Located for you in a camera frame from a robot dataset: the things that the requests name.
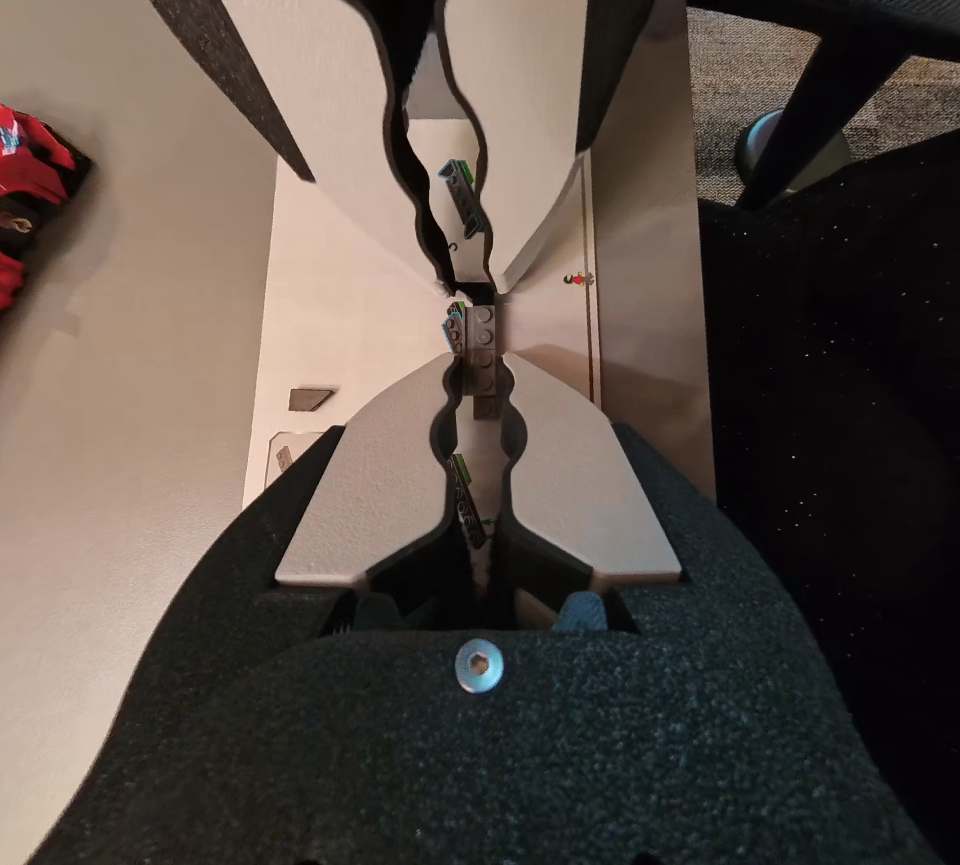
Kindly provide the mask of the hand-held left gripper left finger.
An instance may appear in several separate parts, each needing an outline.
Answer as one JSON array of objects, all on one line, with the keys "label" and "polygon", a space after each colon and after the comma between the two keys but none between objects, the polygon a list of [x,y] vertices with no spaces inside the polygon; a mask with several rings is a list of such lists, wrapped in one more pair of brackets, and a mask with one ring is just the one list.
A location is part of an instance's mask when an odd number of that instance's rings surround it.
[{"label": "hand-held left gripper left finger", "polygon": [[342,428],[274,579],[371,586],[454,519],[461,360],[442,353],[380,391]]}]

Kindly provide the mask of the red lego car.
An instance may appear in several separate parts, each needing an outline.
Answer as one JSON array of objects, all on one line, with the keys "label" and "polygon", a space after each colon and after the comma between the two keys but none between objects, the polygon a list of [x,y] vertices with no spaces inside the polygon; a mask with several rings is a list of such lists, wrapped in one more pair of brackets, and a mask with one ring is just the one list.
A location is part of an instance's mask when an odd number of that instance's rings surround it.
[{"label": "red lego car", "polygon": [[1,105],[1,310],[24,285],[23,258],[80,192],[93,161],[39,118]]}]

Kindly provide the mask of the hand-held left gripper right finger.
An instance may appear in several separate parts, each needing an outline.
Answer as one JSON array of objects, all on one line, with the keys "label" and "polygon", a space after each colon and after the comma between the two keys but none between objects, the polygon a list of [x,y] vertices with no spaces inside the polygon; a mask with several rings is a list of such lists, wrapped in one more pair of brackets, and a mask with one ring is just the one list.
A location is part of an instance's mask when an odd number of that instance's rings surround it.
[{"label": "hand-held left gripper right finger", "polygon": [[569,385],[501,358],[501,521],[587,578],[679,578],[682,567],[607,416]]}]

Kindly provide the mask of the person's black clothing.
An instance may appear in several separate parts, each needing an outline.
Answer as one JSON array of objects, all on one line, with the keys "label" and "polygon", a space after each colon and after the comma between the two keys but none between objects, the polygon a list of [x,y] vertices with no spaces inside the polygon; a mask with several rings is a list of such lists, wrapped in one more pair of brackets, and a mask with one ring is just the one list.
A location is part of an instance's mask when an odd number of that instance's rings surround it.
[{"label": "person's black clothing", "polygon": [[699,227],[718,504],[958,863],[959,132]]}]

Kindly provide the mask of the dark grey lego plate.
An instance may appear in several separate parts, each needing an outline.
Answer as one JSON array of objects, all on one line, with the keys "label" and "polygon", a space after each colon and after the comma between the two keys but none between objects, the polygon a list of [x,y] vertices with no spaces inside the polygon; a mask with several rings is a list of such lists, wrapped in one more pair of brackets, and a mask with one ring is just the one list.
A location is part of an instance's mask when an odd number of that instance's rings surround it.
[{"label": "dark grey lego plate", "polygon": [[475,421],[499,419],[498,315],[495,305],[472,305],[464,310],[462,394],[472,399]]}]

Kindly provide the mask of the lego instruction booklet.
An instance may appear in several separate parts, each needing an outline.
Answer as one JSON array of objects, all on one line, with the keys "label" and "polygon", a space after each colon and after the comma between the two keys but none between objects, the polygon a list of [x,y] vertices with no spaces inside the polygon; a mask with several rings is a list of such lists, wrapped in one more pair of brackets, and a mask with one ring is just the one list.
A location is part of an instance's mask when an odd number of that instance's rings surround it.
[{"label": "lego instruction booklet", "polygon": [[[534,264],[505,298],[503,349],[601,404],[591,155],[581,158]],[[444,351],[441,299],[350,222],[316,184],[277,162],[243,505],[281,468],[281,434],[344,424]],[[337,388],[313,413],[299,387]]]}]

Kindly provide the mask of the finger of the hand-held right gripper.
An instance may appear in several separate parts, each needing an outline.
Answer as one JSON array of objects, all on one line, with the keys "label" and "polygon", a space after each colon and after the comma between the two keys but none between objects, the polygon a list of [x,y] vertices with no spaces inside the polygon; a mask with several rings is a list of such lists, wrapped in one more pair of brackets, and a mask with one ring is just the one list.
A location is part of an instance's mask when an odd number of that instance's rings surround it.
[{"label": "finger of the hand-held right gripper", "polygon": [[533,264],[569,191],[589,0],[437,0],[443,70],[481,148],[484,263],[508,294]]},{"label": "finger of the hand-held right gripper", "polygon": [[366,9],[356,0],[221,2],[319,191],[412,276],[450,295],[447,237]]}]

